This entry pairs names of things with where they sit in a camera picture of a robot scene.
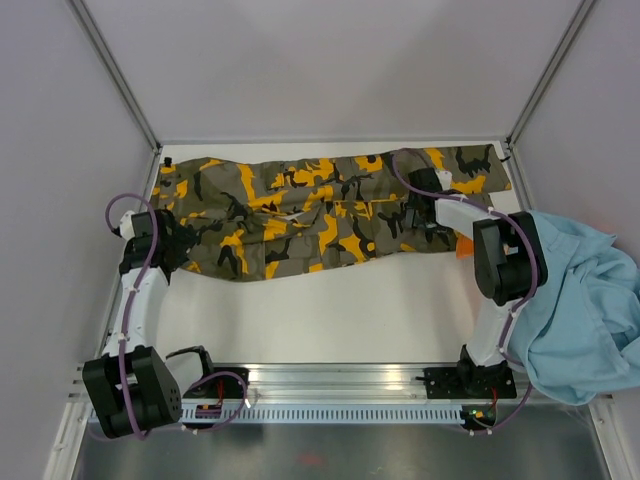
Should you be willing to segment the camouflage trousers yellow green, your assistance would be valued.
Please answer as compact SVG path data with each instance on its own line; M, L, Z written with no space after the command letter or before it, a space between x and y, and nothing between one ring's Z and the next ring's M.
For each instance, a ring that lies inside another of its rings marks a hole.
M451 252L458 234L412 226L413 174L448 173L488 204L511 187L490 144L247 164L212 157L161 166L151 204L192 230L185 269L235 282L319 272L401 252Z

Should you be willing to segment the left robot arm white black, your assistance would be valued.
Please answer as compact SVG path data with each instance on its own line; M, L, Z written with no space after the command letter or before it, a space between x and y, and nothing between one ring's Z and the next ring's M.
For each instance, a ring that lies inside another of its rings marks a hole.
M146 435L174 424L190 391L210 395L218 374L203 346L161 356L153 346L171 275L187 261L195 235L171 212L123 215L115 234L127 241L119 265L121 296L114 329L82 380L109 439Z

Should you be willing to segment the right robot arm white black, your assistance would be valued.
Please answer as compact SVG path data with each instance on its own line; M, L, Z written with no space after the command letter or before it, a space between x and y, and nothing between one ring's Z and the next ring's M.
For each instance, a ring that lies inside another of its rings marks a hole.
M449 188L451 174L422 168L409 187L407 222L425 233L458 233L472 242L476 285L484 297L471 339L453 366L427 367L418 378L429 399L514 399L516 360L508 342L516 319L548 279L535 222L504 214Z

